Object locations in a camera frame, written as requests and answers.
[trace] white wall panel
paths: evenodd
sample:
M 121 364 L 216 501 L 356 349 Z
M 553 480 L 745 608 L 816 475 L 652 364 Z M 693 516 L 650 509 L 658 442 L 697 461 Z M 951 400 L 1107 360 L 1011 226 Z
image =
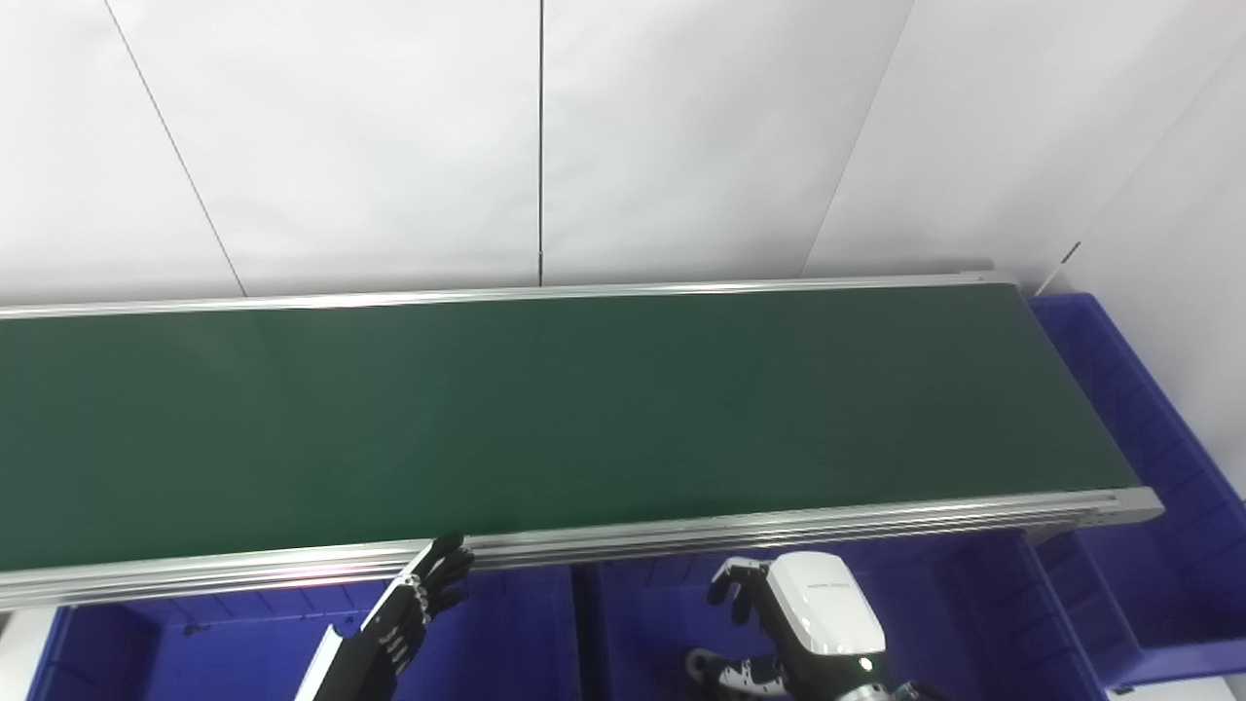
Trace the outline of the white wall panel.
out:
M 1246 44 L 1065 265 L 1246 494 Z
M 918 2 L 805 274 L 1040 281 L 1244 31 L 1237 0 Z
M 232 294 L 106 6 L 0 2 L 0 304 Z
M 112 0 L 252 294 L 533 284 L 537 0 Z
M 795 276 L 910 0 L 546 0 L 546 281 Z

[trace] green conveyor belt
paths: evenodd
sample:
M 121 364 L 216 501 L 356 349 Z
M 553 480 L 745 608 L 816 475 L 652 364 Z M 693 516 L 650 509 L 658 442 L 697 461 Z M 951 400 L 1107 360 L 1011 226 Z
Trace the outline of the green conveyor belt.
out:
M 0 320 L 0 570 L 1138 484 L 1008 284 Z

